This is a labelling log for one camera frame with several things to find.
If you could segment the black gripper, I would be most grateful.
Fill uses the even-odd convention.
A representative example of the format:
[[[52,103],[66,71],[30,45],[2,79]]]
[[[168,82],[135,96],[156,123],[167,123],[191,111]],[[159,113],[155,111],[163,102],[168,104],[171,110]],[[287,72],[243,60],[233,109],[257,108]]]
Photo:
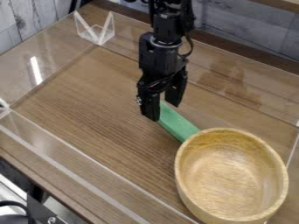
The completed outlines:
[[[187,87],[189,72],[186,66],[189,60],[179,54],[183,44],[181,38],[164,42],[147,32],[139,39],[139,68],[142,78],[138,81],[138,95],[135,101],[142,115],[154,122],[160,118],[160,93],[164,99],[175,107],[183,100]]]

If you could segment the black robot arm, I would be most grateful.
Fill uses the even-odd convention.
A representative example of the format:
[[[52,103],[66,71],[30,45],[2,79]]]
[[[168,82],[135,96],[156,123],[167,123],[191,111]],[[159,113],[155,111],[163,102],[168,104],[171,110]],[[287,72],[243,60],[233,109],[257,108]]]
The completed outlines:
[[[139,38],[139,68],[136,102],[142,115],[160,119],[160,94],[175,107],[181,105],[187,86],[189,57],[194,43],[190,32],[195,16],[193,0],[140,0],[148,5],[152,31]]]

